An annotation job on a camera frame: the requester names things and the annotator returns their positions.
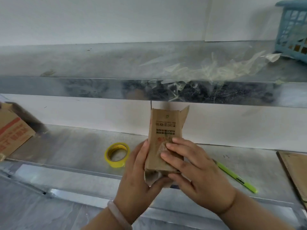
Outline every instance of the finger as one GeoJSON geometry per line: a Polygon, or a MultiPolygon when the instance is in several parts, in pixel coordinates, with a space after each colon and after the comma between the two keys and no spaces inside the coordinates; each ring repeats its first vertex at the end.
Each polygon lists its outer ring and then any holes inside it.
{"type": "Polygon", "coordinates": [[[162,152],[161,157],[163,160],[165,160],[170,165],[174,166],[176,169],[178,169],[180,172],[182,172],[187,178],[193,179],[195,178],[197,174],[197,170],[199,170],[197,167],[192,165],[189,162],[183,161],[169,153],[162,152]]]}
{"type": "Polygon", "coordinates": [[[192,186],[191,182],[184,178],[181,174],[168,174],[168,177],[173,181],[177,182],[179,188],[185,193],[188,197],[193,197],[195,195],[195,189],[192,186]]]}
{"type": "Polygon", "coordinates": [[[137,173],[144,172],[145,160],[147,157],[148,150],[149,150],[149,142],[148,140],[145,140],[138,155],[136,156],[135,163],[133,166],[133,170],[135,170],[137,173]]]}
{"type": "Polygon", "coordinates": [[[201,155],[199,152],[196,152],[193,148],[188,146],[176,143],[167,143],[166,147],[169,150],[188,158],[189,161],[198,168],[204,167],[208,161],[204,155],[201,155]]]}
{"type": "Polygon", "coordinates": [[[151,201],[157,197],[157,195],[161,192],[162,188],[166,186],[167,184],[172,183],[172,180],[168,177],[160,178],[159,180],[155,181],[154,184],[150,187],[148,191],[148,195],[151,198],[151,201]]]}
{"type": "Polygon", "coordinates": [[[127,161],[126,161],[126,171],[132,171],[133,170],[133,166],[134,166],[136,156],[138,155],[138,152],[142,148],[143,144],[144,144],[144,141],[139,143],[135,147],[135,149],[130,153],[130,155],[129,155],[127,161]]]}
{"type": "Polygon", "coordinates": [[[210,160],[211,158],[207,155],[207,153],[205,152],[205,150],[201,147],[199,147],[197,144],[193,143],[192,141],[190,140],[186,140],[186,139],[183,139],[183,138],[177,138],[177,137],[174,137],[172,139],[172,141],[176,144],[181,144],[181,145],[185,145],[185,146],[188,146],[192,149],[194,149],[196,152],[199,152],[200,154],[204,155],[205,158],[207,158],[208,160],[210,160]]]}

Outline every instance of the left hand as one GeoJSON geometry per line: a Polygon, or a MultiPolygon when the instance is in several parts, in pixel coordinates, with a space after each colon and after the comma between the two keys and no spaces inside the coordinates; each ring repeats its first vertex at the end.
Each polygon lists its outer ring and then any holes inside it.
{"type": "Polygon", "coordinates": [[[163,186],[171,181],[164,177],[157,180],[151,187],[146,184],[144,168],[148,149],[149,143],[145,140],[131,152],[114,199],[114,204],[130,224],[133,224],[146,211],[163,186]]]}

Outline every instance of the green pen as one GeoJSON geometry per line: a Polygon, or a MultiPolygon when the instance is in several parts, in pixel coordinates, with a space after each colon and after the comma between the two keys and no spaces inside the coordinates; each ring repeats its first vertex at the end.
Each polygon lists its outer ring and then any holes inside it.
{"type": "Polygon", "coordinates": [[[243,186],[245,186],[247,189],[249,189],[251,192],[253,193],[257,193],[258,190],[251,184],[249,184],[248,182],[245,182],[242,178],[239,177],[239,175],[236,175],[234,172],[232,172],[230,169],[228,169],[226,166],[224,166],[222,163],[217,162],[216,160],[213,160],[216,165],[223,170],[225,173],[227,173],[228,175],[232,176],[235,180],[237,180],[238,182],[240,182],[243,186]]]}

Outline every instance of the yellow tape roll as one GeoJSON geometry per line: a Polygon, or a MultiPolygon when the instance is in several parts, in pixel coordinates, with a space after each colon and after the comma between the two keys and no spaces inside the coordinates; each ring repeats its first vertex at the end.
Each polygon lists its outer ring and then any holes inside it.
{"type": "Polygon", "coordinates": [[[104,159],[109,163],[110,166],[113,168],[120,168],[125,166],[126,160],[130,154],[129,146],[125,143],[114,143],[104,153],[104,159]],[[111,161],[111,155],[118,149],[124,149],[127,151],[124,158],[118,160],[118,161],[111,161]]]}

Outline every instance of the basket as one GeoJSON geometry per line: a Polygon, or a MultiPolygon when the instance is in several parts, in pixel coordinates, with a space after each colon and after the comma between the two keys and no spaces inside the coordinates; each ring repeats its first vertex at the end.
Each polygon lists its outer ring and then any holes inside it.
{"type": "Polygon", "coordinates": [[[285,0],[275,50],[307,63],[307,0],[285,0]]]}

